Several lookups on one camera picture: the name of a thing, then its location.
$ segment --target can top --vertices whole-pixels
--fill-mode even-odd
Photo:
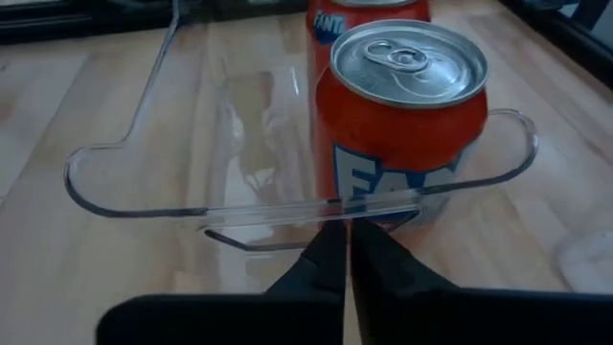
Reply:
[[[419,0],[332,0],[333,3],[347,7],[387,7],[402,6]]]
[[[488,63],[470,40],[417,20],[370,22],[341,34],[330,68],[353,92],[382,104],[440,108],[485,86]]]

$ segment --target orange soda can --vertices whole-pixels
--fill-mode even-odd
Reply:
[[[488,116],[479,48],[442,27],[394,19],[345,32],[329,58],[315,89],[319,197],[451,183]]]
[[[380,19],[430,21],[427,0],[310,0],[306,12],[310,78],[317,80],[329,63],[334,40],[360,24]]]

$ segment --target transparent acrylic stand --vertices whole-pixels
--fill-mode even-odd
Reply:
[[[240,33],[228,23],[179,29],[178,1],[173,7],[125,137],[77,149],[66,163],[68,194],[96,215],[197,219],[209,237],[247,251],[289,249],[303,246],[319,221],[424,214],[424,207],[444,204],[453,193],[509,181],[534,161],[532,121],[495,109],[453,183],[319,199],[305,44],[284,39],[283,29],[283,20],[302,18],[280,19],[279,26],[250,19]],[[410,223],[431,220],[417,216]],[[273,240],[250,242],[227,229],[266,229]],[[286,241],[277,236],[283,232],[301,235]]]

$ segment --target wooden surface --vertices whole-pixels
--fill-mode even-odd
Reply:
[[[435,224],[404,229],[397,239],[461,286],[613,291],[613,244],[599,249],[598,258],[586,258],[579,247],[563,258],[563,269],[558,259],[564,244],[590,245],[579,240],[582,235],[612,230],[613,93],[495,1],[439,0],[432,10],[435,22],[482,48],[490,67],[490,107],[521,109],[533,119],[540,152],[513,181],[455,195]],[[249,203],[244,195],[233,196],[234,182],[215,187],[211,181],[231,178],[232,169],[253,172],[253,178],[236,181],[256,185],[265,181],[255,172],[270,167],[281,171],[281,180],[296,174],[293,166],[307,164],[302,151],[257,143],[272,140],[278,147],[275,140],[307,137],[303,27],[297,14],[180,33],[150,100],[148,121],[139,128],[140,145],[96,172],[115,181],[94,183],[99,202],[160,207],[225,197],[220,202]],[[117,141],[127,131],[163,34],[0,48],[0,344],[91,343],[99,317],[126,298],[263,290],[296,258],[247,258],[195,233],[195,220],[97,217],[66,194],[62,169],[68,154]],[[216,88],[224,79],[225,88]],[[230,95],[236,118],[210,116],[219,90]],[[265,112],[290,115],[267,122],[275,125],[255,139],[241,137],[236,122],[258,127]],[[281,136],[288,132],[289,139]],[[222,153],[212,153],[214,140],[224,144],[217,146]],[[220,168],[218,157],[232,156],[237,143],[248,152]],[[502,139],[488,146],[492,157],[510,148]],[[289,163],[275,166],[267,160],[271,154],[285,155]],[[483,164],[471,169],[486,169],[487,160]],[[302,194],[275,196],[308,197],[308,186]],[[253,240],[268,229],[228,231]],[[283,236],[295,240],[295,233]],[[347,323],[347,333],[348,343],[355,343],[354,323]]]

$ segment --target blue lettering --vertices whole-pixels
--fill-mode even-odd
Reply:
[[[332,43],[345,32],[345,16],[340,14],[325,14],[321,10],[313,18],[315,37],[322,44]]]
[[[334,146],[336,193],[342,197],[402,191],[449,183],[459,159],[427,172],[385,169],[376,157]]]

